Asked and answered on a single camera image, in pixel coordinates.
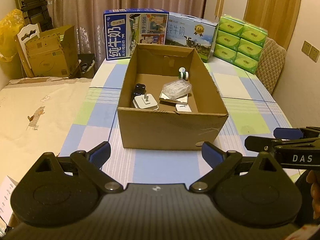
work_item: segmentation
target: wall socket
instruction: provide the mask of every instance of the wall socket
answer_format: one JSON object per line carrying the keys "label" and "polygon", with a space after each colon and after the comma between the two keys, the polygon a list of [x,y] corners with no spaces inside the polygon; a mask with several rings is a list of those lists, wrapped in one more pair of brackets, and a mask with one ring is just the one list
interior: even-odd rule
{"label": "wall socket", "polygon": [[312,46],[310,53],[309,53],[309,57],[314,61],[317,62],[318,58],[319,58],[319,50],[316,49],[314,46]]}
{"label": "wall socket", "polygon": [[309,42],[304,41],[301,51],[304,54],[306,54],[307,56],[309,56],[309,53],[311,51],[311,47],[312,47],[312,45]]}

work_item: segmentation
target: yellow plastic bag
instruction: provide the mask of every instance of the yellow plastic bag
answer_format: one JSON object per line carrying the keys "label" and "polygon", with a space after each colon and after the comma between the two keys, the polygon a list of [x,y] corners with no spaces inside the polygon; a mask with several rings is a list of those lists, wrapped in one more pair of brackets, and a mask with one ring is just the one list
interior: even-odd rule
{"label": "yellow plastic bag", "polygon": [[12,10],[0,21],[0,61],[8,62],[18,53],[14,36],[23,28],[22,11]]}

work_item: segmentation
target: round hole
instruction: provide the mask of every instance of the round hole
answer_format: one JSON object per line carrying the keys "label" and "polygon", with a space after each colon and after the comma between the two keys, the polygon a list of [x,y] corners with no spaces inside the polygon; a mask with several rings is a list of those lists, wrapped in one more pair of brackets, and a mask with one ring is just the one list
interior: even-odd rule
{"label": "round hole", "polygon": [[197,147],[201,147],[203,144],[204,144],[204,141],[200,141],[200,142],[197,142],[197,143],[196,143],[196,146],[197,146]]}

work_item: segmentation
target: checkered tablecloth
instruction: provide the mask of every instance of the checkered tablecloth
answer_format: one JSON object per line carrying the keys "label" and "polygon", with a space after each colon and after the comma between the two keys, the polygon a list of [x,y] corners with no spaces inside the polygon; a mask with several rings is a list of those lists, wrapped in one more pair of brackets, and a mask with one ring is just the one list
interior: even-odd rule
{"label": "checkered tablecloth", "polygon": [[[111,144],[111,158],[102,170],[121,184],[185,183],[211,170],[200,151],[124,149],[117,117],[117,104],[128,59],[104,61],[92,80],[86,98],[63,144],[60,156],[90,150],[102,141]],[[229,112],[214,144],[246,156],[257,153],[244,148],[248,135],[273,137],[276,127],[291,127],[278,104],[255,75],[220,59],[205,64]],[[298,170],[286,170],[295,179]]]}

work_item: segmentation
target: blue milk box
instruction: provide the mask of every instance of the blue milk box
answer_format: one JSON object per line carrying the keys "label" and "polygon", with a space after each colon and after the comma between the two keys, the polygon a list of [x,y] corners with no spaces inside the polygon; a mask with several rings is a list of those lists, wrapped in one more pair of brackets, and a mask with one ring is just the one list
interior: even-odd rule
{"label": "blue milk box", "polygon": [[168,15],[160,9],[105,11],[106,59],[129,58],[137,43],[164,44]]}
{"label": "blue milk box", "polygon": [[165,44],[195,48],[202,61],[207,63],[217,29],[218,23],[170,12]]}

